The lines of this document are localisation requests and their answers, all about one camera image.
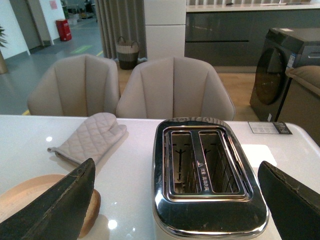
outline toaster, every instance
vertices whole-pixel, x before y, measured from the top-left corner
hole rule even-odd
[[[269,210],[231,128],[215,118],[163,121],[152,164],[157,240],[251,239]]]

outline red fire extinguisher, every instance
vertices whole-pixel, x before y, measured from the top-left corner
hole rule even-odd
[[[56,27],[58,29],[58,33],[61,41],[69,41],[71,40],[71,32],[68,24],[68,20],[60,19],[55,21]]]

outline beige chair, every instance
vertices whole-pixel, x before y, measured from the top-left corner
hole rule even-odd
[[[116,114],[120,98],[118,69],[107,58],[83,54],[58,60],[27,100],[31,115]]]
[[[233,120],[235,107],[210,64],[188,57],[168,57],[134,68],[116,115],[137,119]]]
[[[320,66],[289,68],[291,84],[278,121],[299,125],[320,146]]]

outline doorway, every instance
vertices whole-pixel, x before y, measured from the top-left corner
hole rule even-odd
[[[32,50],[42,46],[28,0],[10,0],[10,3],[28,49]]]

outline washing machine door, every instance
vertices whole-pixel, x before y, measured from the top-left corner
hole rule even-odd
[[[255,89],[259,101],[265,105],[274,103],[283,88],[286,71],[284,57],[279,49],[268,48],[260,57],[255,72]]]

